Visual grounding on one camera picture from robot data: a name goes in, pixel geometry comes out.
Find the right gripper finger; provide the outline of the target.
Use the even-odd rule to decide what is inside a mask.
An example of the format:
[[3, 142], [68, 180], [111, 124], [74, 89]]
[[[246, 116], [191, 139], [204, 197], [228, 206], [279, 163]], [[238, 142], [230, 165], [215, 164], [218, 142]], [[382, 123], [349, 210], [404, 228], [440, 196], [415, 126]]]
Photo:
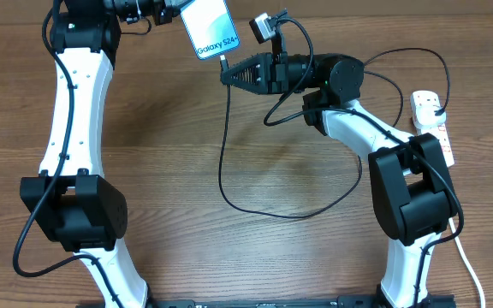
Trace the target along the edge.
[[227, 86], [234, 86], [241, 90], [255, 93], [267, 94], [267, 82], [262, 76], [256, 74], [238, 73], [238, 74], [221, 74], [221, 82]]
[[222, 81], [266, 81], [267, 58], [270, 53], [258, 53], [236, 63], [221, 73]]

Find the smartphone with blue screen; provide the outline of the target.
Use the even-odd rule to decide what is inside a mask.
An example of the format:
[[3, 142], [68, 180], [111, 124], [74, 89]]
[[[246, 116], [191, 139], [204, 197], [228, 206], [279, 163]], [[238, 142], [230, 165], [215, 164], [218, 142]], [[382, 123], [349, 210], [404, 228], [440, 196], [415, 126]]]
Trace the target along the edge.
[[181, 18], [201, 61], [237, 49], [241, 44], [225, 0], [190, 1], [181, 9]]

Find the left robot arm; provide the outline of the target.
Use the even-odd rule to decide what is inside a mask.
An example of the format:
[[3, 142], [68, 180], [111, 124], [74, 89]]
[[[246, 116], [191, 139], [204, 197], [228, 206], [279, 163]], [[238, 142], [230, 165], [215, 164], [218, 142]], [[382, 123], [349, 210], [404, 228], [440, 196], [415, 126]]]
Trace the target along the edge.
[[46, 275], [80, 260], [104, 297], [104, 307], [153, 307], [124, 241], [128, 207], [105, 178], [102, 164], [104, 101], [116, 65], [121, 22], [170, 23], [187, 6], [175, 0], [54, 0], [42, 24], [42, 40], [56, 65], [56, 98], [49, 144], [34, 177], [24, 177], [20, 197], [30, 216], [15, 245], [18, 275], [28, 231], [38, 224], [70, 257], [33, 272]]

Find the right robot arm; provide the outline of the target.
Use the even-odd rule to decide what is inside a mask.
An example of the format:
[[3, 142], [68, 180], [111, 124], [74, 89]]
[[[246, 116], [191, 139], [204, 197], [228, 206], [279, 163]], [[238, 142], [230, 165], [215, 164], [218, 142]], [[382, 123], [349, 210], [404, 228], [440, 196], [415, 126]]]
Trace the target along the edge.
[[462, 217], [442, 147], [431, 133], [412, 135], [377, 119], [359, 101], [362, 61], [342, 54], [257, 54], [229, 66], [221, 82], [257, 93], [309, 91], [300, 116], [321, 134], [367, 161], [376, 219], [389, 238], [386, 270], [373, 295], [345, 295], [340, 307], [454, 307], [452, 295], [429, 293], [426, 282], [435, 246], [450, 218]]

